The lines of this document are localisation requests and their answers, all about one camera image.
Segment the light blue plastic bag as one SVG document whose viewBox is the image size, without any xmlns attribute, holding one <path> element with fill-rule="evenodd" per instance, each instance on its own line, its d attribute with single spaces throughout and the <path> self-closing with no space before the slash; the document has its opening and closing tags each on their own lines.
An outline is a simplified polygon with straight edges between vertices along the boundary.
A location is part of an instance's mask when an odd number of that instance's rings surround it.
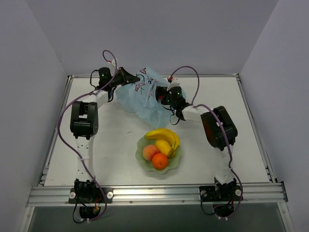
<svg viewBox="0 0 309 232">
<path fill-rule="evenodd" d="M 115 93 L 121 106 L 135 113 L 152 128 L 164 128 L 169 123 L 171 111 L 164 109 L 155 98 L 157 87 L 168 87 L 168 81 L 146 67 L 136 73 L 140 81 L 119 87 Z"/>
</svg>

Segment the yellow fake banana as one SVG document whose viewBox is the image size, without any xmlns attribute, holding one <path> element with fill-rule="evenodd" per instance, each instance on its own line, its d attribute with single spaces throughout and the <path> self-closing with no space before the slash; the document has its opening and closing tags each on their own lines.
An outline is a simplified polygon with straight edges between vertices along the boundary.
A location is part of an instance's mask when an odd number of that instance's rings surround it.
<svg viewBox="0 0 309 232">
<path fill-rule="evenodd" d="M 154 142 L 158 139 L 166 140 L 172 146 L 170 151 L 170 156 L 168 158 L 172 158 L 176 154 L 177 148 L 180 146 L 180 139 L 176 133 L 169 129 L 161 128 L 149 131 L 145 134 L 145 139 L 154 140 Z"/>
</svg>

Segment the yellow fake lemon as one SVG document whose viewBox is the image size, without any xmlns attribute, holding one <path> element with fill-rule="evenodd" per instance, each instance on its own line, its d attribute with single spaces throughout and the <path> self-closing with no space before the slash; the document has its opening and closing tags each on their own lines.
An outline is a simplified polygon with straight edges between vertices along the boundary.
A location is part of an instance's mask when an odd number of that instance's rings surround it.
<svg viewBox="0 0 309 232">
<path fill-rule="evenodd" d="M 172 149 L 172 146 L 170 145 L 170 143 L 166 140 L 162 140 L 162 139 L 158 139 L 155 141 L 155 145 L 158 147 L 158 149 L 160 150 L 160 152 L 162 154 L 165 154 L 167 157 L 170 156 L 170 151 Z"/>
</svg>

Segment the pink fake peach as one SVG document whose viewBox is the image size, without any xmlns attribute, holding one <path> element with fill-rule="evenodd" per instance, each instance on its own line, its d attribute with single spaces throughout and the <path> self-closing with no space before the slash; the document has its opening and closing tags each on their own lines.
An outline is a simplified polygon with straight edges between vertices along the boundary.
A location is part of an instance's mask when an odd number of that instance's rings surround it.
<svg viewBox="0 0 309 232">
<path fill-rule="evenodd" d="M 146 161 L 151 161 L 153 156 L 159 152 L 160 150 L 157 146 L 150 144 L 143 148 L 142 155 Z"/>
</svg>

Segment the orange fake fruit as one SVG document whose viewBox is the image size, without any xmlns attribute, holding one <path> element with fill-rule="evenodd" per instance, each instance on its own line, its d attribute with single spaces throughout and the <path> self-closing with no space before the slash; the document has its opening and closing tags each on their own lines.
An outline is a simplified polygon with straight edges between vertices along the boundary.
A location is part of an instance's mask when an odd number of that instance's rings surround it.
<svg viewBox="0 0 309 232">
<path fill-rule="evenodd" d="M 165 154 L 157 153 L 152 158 L 152 165 L 157 170 L 163 170 L 167 167 L 169 159 Z"/>
</svg>

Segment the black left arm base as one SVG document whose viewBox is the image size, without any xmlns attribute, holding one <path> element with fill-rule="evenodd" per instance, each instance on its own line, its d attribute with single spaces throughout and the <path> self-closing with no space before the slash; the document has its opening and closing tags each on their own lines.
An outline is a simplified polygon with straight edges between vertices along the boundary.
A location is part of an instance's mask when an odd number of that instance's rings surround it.
<svg viewBox="0 0 309 232">
<path fill-rule="evenodd" d="M 74 181 L 68 203 L 74 205 L 72 219 L 76 224 L 89 223 L 102 216 L 112 203 L 113 188 L 99 188 L 94 182 Z"/>
</svg>

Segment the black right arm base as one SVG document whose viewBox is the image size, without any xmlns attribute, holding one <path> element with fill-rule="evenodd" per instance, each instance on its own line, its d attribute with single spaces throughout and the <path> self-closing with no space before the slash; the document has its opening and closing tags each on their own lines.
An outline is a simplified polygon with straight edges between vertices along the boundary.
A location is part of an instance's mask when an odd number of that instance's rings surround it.
<svg viewBox="0 0 309 232">
<path fill-rule="evenodd" d="M 200 207 L 207 216 L 216 216 L 228 221 L 239 209 L 243 200 L 243 185 L 234 178 L 228 184 L 216 182 L 211 186 L 199 186 Z M 203 203 L 212 203 L 212 211 L 207 212 Z"/>
</svg>

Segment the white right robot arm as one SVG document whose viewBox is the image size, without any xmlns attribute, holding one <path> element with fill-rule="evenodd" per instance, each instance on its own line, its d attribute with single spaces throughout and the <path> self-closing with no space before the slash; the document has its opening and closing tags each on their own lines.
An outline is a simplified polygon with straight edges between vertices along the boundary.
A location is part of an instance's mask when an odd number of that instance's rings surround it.
<svg viewBox="0 0 309 232">
<path fill-rule="evenodd" d="M 232 168 L 232 148 L 238 135 L 226 108 L 209 108 L 203 104 L 194 106 L 183 97 L 181 87 L 157 87 L 155 98 L 163 106 L 169 106 L 179 120 L 202 124 L 207 141 L 214 147 L 218 158 L 215 180 L 219 184 L 215 186 L 214 193 L 217 198 L 226 199 L 232 193 L 229 183 L 236 178 Z"/>
</svg>

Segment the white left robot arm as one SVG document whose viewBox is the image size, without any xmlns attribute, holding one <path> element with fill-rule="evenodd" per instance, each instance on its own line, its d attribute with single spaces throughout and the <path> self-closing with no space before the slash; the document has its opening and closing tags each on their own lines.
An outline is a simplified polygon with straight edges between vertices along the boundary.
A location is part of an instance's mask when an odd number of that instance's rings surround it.
<svg viewBox="0 0 309 232">
<path fill-rule="evenodd" d="M 87 203 L 93 202 L 99 192 L 95 183 L 93 167 L 93 143 L 99 128 L 99 108 L 113 100 L 114 91 L 118 86 L 134 84 L 140 81 L 136 75 L 128 73 L 120 67 L 111 75 L 108 67 L 94 70 L 99 75 L 98 85 L 90 84 L 94 88 L 91 95 L 82 101 L 76 101 L 71 107 L 70 131 L 76 141 L 78 154 L 78 171 L 74 182 L 75 192 L 80 192 L 80 197 Z"/>
</svg>

